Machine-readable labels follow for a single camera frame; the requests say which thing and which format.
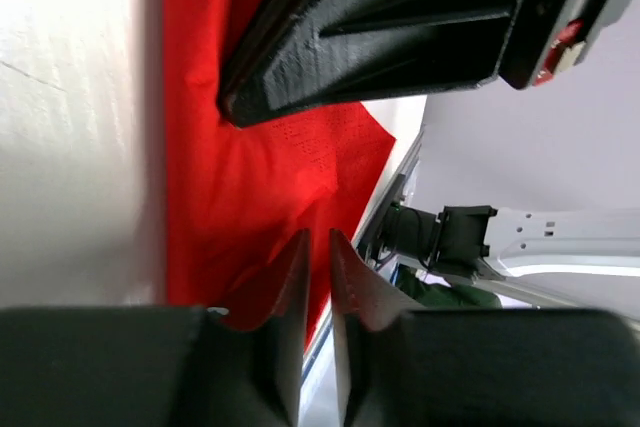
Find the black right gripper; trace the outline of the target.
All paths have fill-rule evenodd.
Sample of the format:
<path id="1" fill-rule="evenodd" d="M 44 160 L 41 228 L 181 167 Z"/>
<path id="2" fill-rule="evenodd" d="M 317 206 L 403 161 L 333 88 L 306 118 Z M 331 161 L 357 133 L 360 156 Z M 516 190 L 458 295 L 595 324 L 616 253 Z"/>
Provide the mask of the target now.
<path id="1" fill-rule="evenodd" d="M 585 60 L 631 0 L 522 0 L 499 68 L 515 89 L 552 80 Z"/>

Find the red paper napkin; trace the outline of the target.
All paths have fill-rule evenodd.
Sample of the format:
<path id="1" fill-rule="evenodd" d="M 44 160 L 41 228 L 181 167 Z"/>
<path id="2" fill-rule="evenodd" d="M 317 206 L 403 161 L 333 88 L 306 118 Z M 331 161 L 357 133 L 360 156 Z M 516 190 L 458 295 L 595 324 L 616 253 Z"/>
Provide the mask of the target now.
<path id="1" fill-rule="evenodd" d="M 360 103 L 247 129 L 222 117 L 221 69 L 259 2 L 163 0 L 167 299 L 219 306 L 309 229 L 314 329 L 330 294 L 329 232 L 355 232 L 395 140 Z"/>

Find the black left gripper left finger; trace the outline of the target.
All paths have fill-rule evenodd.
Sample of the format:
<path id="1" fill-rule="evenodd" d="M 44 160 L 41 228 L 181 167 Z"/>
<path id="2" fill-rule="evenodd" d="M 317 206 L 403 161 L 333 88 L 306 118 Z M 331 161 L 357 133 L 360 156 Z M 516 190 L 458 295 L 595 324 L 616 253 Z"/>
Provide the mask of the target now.
<path id="1" fill-rule="evenodd" d="M 220 308 L 27 307 L 1 313 L 5 426 L 294 426 L 308 231 Z"/>

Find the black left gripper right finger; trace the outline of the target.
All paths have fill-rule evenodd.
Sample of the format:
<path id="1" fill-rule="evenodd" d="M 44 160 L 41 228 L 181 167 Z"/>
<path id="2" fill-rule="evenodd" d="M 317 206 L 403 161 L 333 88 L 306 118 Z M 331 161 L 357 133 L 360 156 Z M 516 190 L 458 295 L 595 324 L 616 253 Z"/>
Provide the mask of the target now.
<path id="1" fill-rule="evenodd" d="M 635 426 L 639 343 L 594 309 L 429 310 L 330 234 L 344 426 Z"/>

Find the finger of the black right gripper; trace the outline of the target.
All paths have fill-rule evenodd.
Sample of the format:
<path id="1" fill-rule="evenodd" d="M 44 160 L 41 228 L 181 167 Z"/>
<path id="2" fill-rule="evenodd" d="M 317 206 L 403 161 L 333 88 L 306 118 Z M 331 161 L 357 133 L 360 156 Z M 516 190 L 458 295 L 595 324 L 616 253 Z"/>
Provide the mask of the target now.
<path id="1" fill-rule="evenodd" d="M 248 127 L 318 106 L 467 90 L 499 72 L 523 0 L 262 0 L 218 104 Z"/>

